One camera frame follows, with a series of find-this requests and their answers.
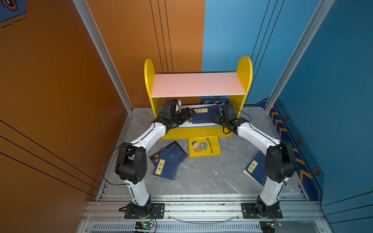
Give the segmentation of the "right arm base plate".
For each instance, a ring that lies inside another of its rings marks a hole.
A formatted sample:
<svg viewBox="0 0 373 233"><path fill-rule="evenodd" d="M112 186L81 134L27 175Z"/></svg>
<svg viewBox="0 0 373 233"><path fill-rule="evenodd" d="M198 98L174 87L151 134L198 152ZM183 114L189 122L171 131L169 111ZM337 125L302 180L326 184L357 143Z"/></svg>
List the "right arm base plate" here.
<svg viewBox="0 0 373 233"><path fill-rule="evenodd" d="M242 203L241 211L244 219L282 219L280 204L281 202L277 202L272 206L266 206L263 203Z"/></svg>

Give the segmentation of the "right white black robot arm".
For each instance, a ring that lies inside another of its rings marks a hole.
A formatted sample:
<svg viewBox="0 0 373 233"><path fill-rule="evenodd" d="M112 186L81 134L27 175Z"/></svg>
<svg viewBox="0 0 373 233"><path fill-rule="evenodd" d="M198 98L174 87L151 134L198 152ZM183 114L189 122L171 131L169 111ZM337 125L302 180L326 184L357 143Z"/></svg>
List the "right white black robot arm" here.
<svg viewBox="0 0 373 233"><path fill-rule="evenodd" d="M239 118L230 101L224 102L220 109L220 114L214 114L213 122L246 139L264 153L266 181L258 196L257 207L274 207L279 203L282 188L297 170L292 143L275 139L254 127L250 120Z"/></svg>

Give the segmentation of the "white book with brown bars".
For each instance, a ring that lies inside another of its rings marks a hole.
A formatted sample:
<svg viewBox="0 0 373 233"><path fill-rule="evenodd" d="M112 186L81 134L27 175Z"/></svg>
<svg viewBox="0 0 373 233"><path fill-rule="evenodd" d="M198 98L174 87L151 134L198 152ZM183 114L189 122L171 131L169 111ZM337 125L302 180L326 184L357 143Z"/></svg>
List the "white book with brown bars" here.
<svg viewBox="0 0 373 233"><path fill-rule="evenodd" d="M183 109L183 108L189 107L190 109L193 109L193 108L197 108L197 107L204 107L204 106L211 106L211 105L215 105L215 104L190 105L190 106L182 106L181 108ZM190 118L185 123L181 124L179 127L188 128L188 127L205 127L205 126L215 126L215 125L216 125L215 123L193 124L192 123L192 118Z"/></svg>

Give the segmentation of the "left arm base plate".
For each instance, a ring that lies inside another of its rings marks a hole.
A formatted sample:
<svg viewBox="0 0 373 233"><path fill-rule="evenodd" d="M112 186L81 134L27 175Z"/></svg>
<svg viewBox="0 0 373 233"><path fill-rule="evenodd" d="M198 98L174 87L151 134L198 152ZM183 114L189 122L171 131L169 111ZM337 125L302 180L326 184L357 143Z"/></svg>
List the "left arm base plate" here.
<svg viewBox="0 0 373 233"><path fill-rule="evenodd" d="M145 206L138 206L134 203L129 203L126 206L125 219L148 219L155 217L163 219L165 213L164 203L147 203Z"/></svg>

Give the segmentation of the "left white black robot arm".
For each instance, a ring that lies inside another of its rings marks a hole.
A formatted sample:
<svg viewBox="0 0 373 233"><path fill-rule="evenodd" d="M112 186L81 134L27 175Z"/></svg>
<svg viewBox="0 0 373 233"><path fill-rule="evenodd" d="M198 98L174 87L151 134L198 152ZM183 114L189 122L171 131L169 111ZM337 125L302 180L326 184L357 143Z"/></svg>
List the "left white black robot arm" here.
<svg viewBox="0 0 373 233"><path fill-rule="evenodd" d="M166 101L163 110L152 121L148 130L134 141L119 146L115 173L128 186L131 203L135 207L145 209L151 203L143 181L147 172L147 150L168 131L187 122L195 114L189 107L181 108L180 100Z"/></svg>

